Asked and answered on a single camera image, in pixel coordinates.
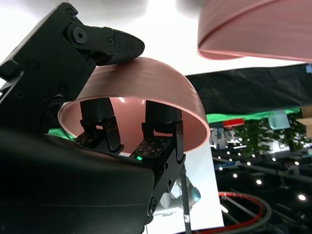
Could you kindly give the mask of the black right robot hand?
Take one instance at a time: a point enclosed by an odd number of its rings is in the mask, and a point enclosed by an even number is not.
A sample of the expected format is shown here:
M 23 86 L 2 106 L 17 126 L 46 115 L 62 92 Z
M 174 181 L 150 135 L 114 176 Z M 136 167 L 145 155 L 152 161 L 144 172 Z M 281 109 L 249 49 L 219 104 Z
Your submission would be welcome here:
M 183 166 L 182 111 L 160 101 L 146 101 L 143 139 L 129 157 L 107 97 L 79 103 L 75 140 L 48 134 L 53 110 L 77 100 L 97 66 L 133 65 L 145 48 L 77 13 L 61 3 L 0 66 L 3 234 L 140 234 Z

